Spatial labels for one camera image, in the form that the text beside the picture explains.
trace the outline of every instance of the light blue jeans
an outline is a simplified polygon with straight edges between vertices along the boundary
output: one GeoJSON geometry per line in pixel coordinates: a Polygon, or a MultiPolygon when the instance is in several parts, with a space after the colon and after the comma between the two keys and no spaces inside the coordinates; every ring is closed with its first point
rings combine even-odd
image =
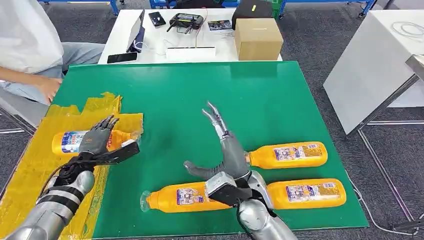
{"type": "MultiPolygon", "coordinates": [[[[63,64],[35,73],[49,78],[64,78],[63,71],[67,71],[71,64],[97,64],[102,55],[104,44],[88,42],[63,42],[63,64]]],[[[35,100],[45,105],[49,103],[43,94],[33,85],[0,82],[4,90],[28,99],[35,100]]]]}

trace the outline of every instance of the robotic arm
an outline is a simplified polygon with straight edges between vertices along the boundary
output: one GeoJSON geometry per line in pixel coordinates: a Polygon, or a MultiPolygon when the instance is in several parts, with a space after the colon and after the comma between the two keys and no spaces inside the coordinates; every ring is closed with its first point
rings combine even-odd
{"type": "Polygon", "coordinates": [[[118,118],[113,115],[96,123],[82,139],[81,153],[58,167],[43,186],[23,223],[6,240],[56,240],[94,186],[94,167],[118,164],[140,152],[129,140],[108,152],[106,145],[118,118]]]}
{"type": "Polygon", "coordinates": [[[202,110],[215,127],[221,142],[223,161],[214,168],[197,167],[185,161],[187,171],[207,180],[209,198],[237,207],[237,220],[247,234],[256,240],[297,240],[277,216],[262,176],[249,169],[246,152],[228,129],[218,109],[207,103],[211,112],[202,110]]]}

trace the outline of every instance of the card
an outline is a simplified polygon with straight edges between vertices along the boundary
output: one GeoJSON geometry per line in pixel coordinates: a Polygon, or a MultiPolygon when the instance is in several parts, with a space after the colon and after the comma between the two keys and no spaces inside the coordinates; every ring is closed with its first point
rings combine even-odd
{"type": "Polygon", "coordinates": [[[232,29],[230,20],[208,21],[209,30],[228,30],[232,29]]]}

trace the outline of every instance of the person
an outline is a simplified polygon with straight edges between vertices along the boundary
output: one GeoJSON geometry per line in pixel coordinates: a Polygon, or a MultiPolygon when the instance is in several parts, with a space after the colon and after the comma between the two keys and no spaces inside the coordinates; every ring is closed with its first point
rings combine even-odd
{"type": "Polygon", "coordinates": [[[96,64],[104,44],[61,42],[37,0],[0,1],[0,87],[50,105],[71,64],[96,64]]]}

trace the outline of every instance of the laptop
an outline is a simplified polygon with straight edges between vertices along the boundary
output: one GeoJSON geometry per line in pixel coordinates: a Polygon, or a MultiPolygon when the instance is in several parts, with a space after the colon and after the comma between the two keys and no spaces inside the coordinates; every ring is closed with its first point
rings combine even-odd
{"type": "Polygon", "coordinates": [[[138,19],[132,26],[128,40],[127,53],[141,53],[143,48],[143,40],[145,37],[145,28],[143,27],[143,19],[145,18],[145,10],[141,12],[138,19]]]}

